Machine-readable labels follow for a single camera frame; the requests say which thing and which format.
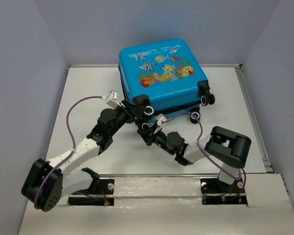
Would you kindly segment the blue hard-shell suitcase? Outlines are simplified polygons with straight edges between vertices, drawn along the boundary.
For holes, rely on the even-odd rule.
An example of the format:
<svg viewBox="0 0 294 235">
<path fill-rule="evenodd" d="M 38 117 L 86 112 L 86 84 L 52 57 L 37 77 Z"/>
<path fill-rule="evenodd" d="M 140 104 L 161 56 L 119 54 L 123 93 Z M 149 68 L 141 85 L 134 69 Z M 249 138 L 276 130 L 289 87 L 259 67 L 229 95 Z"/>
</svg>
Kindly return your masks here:
<svg viewBox="0 0 294 235">
<path fill-rule="evenodd" d="M 119 52 L 118 67 L 124 98 L 152 107 L 135 122 L 140 129 L 159 114 L 172 118 L 187 111 L 200 118 L 200 106 L 215 103 L 207 76 L 182 39 L 126 47 Z"/>
</svg>

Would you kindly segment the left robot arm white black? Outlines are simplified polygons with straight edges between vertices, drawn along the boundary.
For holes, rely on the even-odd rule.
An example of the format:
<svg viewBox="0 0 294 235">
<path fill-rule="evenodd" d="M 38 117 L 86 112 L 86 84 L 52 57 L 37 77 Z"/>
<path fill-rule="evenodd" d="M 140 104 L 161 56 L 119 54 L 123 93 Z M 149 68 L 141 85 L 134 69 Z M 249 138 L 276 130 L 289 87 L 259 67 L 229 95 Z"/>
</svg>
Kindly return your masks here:
<svg viewBox="0 0 294 235">
<path fill-rule="evenodd" d="M 71 150 L 50 160 L 38 159 L 29 170 L 21 194 L 35 209 L 48 212 L 64 196 L 64 179 L 87 160 L 103 153 L 113 142 L 113 136 L 126 124 L 146 114 L 148 106 L 123 100 L 113 108 L 101 111 L 97 124 Z"/>
</svg>

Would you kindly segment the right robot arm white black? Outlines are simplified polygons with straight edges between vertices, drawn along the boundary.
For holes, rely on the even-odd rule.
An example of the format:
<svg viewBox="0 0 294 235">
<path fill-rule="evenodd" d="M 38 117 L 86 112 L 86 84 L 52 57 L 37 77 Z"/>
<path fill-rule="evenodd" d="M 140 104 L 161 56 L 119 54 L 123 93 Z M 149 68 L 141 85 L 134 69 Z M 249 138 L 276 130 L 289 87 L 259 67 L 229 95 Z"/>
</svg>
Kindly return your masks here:
<svg viewBox="0 0 294 235">
<path fill-rule="evenodd" d="M 213 127 L 210 135 L 203 139 L 198 137 L 194 143 L 186 143 L 178 132 L 165 134 L 156 125 L 139 129 L 137 133 L 147 146 L 155 144 L 174 155 L 180 165 L 208 159 L 220 170 L 216 187 L 222 192 L 229 191 L 234 181 L 241 180 L 252 143 L 249 137 L 220 126 Z"/>
</svg>

